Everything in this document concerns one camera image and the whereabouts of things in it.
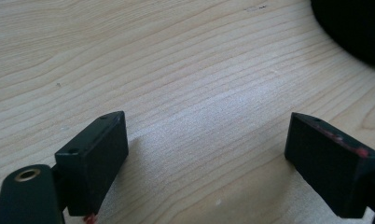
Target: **black object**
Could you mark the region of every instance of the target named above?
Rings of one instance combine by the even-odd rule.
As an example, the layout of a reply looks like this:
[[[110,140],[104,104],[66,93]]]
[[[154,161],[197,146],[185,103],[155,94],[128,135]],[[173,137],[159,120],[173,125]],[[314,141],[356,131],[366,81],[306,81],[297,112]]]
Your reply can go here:
[[[367,206],[375,212],[375,150],[321,119],[293,113],[285,157],[337,216],[359,218]]]
[[[56,152],[57,164],[32,165],[11,173],[0,193],[0,224],[64,223],[97,214],[129,154],[122,111],[99,117]]]
[[[312,10],[336,42],[375,65],[375,0],[312,0]]]

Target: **black round object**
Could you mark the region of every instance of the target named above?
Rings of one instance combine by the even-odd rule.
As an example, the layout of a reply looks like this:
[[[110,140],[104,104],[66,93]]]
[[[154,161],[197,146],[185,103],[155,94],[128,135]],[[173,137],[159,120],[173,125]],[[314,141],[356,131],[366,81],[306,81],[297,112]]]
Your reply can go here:
[[[312,0],[312,10],[337,43],[375,65],[375,0]]]

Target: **light wood tabletop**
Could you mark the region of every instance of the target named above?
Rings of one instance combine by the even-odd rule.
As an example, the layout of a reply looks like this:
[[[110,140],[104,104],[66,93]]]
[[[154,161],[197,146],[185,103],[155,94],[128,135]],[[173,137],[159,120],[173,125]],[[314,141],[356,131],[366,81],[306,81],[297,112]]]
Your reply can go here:
[[[375,149],[375,69],[308,0],[0,1],[0,187],[119,110],[130,155],[98,223],[372,220],[335,216],[284,157],[293,111]]]

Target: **red mark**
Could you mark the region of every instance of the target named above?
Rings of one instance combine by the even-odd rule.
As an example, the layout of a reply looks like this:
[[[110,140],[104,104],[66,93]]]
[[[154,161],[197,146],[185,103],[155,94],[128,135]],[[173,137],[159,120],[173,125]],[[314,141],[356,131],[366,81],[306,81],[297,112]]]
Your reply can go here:
[[[361,158],[367,158],[368,157],[368,151],[363,148],[363,147],[359,147],[355,150],[355,153],[359,155],[359,157]]]
[[[85,216],[83,218],[83,221],[85,221],[86,224],[94,224],[96,220],[97,220],[97,217],[94,214]]]

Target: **wooden surface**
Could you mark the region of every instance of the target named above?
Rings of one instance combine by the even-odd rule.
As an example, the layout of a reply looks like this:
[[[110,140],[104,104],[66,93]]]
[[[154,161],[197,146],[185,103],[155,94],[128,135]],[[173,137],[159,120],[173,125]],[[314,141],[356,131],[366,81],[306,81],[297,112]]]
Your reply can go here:
[[[0,1],[0,186],[117,110],[131,154],[98,223],[372,219],[333,215],[283,156],[292,111],[375,148],[375,69],[310,1]]]

